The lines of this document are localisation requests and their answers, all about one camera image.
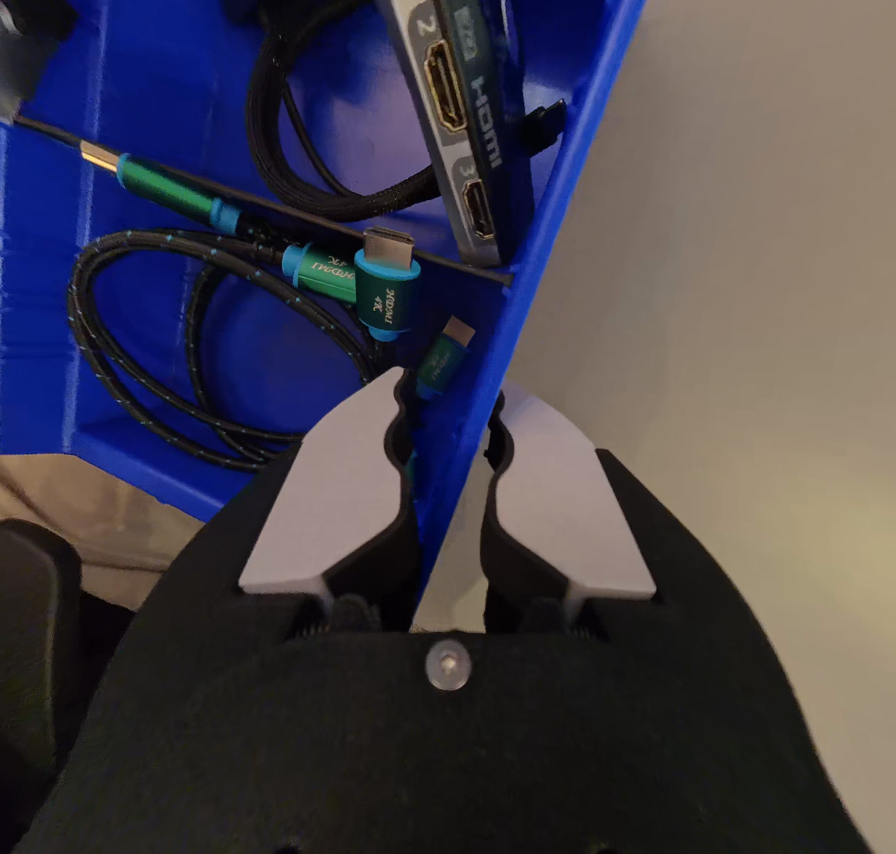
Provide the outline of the green hdmi plug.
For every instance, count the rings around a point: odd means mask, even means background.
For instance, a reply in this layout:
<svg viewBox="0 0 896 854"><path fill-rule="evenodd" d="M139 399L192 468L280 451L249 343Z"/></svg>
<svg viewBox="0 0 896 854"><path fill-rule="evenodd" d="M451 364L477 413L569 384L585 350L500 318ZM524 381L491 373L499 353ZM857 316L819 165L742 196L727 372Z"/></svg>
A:
<svg viewBox="0 0 896 854"><path fill-rule="evenodd" d="M130 154L118 154L106 146L81 139L82 158L111 173L134 196L200 222L222 235L236 236L241 210L200 184L187 181L171 170Z"/></svg>

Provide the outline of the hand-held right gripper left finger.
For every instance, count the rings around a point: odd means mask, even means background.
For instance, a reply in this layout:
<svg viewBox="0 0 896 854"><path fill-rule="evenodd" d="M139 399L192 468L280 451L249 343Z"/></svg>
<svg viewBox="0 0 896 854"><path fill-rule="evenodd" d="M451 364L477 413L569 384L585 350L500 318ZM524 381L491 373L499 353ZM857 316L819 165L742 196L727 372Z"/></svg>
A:
<svg viewBox="0 0 896 854"><path fill-rule="evenodd" d="M360 597L408 631L421 572L409 463L409 369L395 367L306 434L239 578L250 595L305 594L330 616Z"/></svg>

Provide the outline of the dark metal hdmi switch box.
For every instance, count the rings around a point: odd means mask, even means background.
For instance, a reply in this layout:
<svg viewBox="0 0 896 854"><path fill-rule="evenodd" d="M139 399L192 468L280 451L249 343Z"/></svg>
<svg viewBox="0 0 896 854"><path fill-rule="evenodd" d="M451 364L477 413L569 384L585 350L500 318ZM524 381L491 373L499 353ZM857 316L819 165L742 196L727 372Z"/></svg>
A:
<svg viewBox="0 0 896 854"><path fill-rule="evenodd" d="M508 265L534 213L511 0L374 0L461 258Z"/></svg>

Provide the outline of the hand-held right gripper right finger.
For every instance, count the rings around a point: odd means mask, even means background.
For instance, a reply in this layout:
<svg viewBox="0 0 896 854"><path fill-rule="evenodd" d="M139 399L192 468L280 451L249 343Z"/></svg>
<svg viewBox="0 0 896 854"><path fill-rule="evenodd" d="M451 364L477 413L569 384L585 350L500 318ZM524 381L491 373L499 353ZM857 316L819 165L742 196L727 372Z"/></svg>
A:
<svg viewBox="0 0 896 854"><path fill-rule="evenodd" d="M538 610L572 627L591 600L652 599L657 585L591 440L510 382L488 429L487 631L535 625Z"/></svg>

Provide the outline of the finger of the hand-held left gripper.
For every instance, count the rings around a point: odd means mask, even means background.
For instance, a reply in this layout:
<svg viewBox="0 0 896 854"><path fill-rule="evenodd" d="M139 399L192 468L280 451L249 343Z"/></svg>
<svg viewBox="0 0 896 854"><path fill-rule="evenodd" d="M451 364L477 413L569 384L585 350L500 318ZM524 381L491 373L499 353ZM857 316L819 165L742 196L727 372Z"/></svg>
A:
<svg viewBox="0 0 896 854"><path fill-rule="evenodd" d="M1 1L1 120L11 126L39 78L39 37L22 32Z"/></svg>

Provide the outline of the person's leg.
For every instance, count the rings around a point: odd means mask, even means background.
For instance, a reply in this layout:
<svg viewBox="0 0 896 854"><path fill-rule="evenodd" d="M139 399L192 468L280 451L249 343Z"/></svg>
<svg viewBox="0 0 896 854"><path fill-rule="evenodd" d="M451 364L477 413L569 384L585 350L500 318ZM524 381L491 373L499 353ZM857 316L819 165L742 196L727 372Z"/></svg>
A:
<svg viewBox="0 0 896 854"><path fill-rule="evenodd" d="M44 526L83 563L83 588L139 611L203 522L83 460L1 457L1 516Z"/></svg>

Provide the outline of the black bin divider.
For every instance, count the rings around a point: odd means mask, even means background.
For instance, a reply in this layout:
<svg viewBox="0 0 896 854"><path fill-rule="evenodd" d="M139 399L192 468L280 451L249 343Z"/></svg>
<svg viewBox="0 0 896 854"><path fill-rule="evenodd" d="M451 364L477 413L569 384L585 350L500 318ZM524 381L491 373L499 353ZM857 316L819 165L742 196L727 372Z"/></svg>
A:
<svg viewBox="0 0 896 854"><path fill-rule="evenodd" d="M114 173L118 169L120 159L125 156L125 153L121 153L116 149L107 146L106 144L96 143L90 139L78 137L73 133L63 130L52 124L29 119L20 114L17 114L13 118L13 120L4 121L4 123L9 128L18 127L21 129L29 130L31 132L36 132L39 135L42 135L53 141L59 142L65 146L72 147L81 154L82 158L85 161L88 161L90 163L95 164L96 161L94 160L94 158L98 157L100 158L100 163L98 164L98 166L108 170L111 173ZM290 218L293 221L309 225L314 229L326 230L329 233L334 233L336 236L345 241L353 239L356 242L364 242L364 232L358 231L357 229L354 229L344 223L330 221L326 218L309 214L305 211L290 208L278 202L275 202L272 199L266 199L251 192L244 191L239 188L233 188L219 183L218 181L211 180L207 177L191 174L175 167L165 166L159 162L150 161L149 164L152 169L161 171L164 174L172 177L176 181L179 181L181 183L190 183L192 186L207 191L209 194L215 197L219 197L220 199L223 199L227 202L239 204L244 208L254 207L261 208L269 212L274 212L277 215ZM442 257L430 251L423 250L420 247L414 247L412 249L412 255L417 260L424 260L436 266L442 266L460 273L464 273L465 275L484 279L490 282L495 282L504 287L510 287L514 280L513 273L489 270L476 266L468 266L461 262L451 260L448 257Z"/></svg>

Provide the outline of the blue plastic bin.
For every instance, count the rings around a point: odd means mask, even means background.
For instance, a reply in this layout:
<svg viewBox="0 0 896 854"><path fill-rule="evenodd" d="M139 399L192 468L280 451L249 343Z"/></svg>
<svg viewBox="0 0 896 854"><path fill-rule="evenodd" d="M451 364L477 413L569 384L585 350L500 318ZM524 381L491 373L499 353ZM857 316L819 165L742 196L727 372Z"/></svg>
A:
<svg viewBox="0 0 896 854"><path fill-rule="evenodd" d="M80 26L63 42L25 113L143 158L266 195L245 135L245 93L261 33L231 25L219 0L70 0ZM424 266L417 362L450 315L476 331L472 354L414 433L424 571L432 570L526 322L589 147L646 0L509 0L526 107L568 105L566 131L532 163L535 213L511 286ZM427 161L384 21L372 8L302 57L298 95L330 166L360 188ZM207 521L249 475L205 465L130 418L73 344L65 301L91 240L178 226L61 144L2 125L2 454L66 454ZM210 387L226 416L304 430L359 386L324 333L247 281L210 312Z"/></svg>

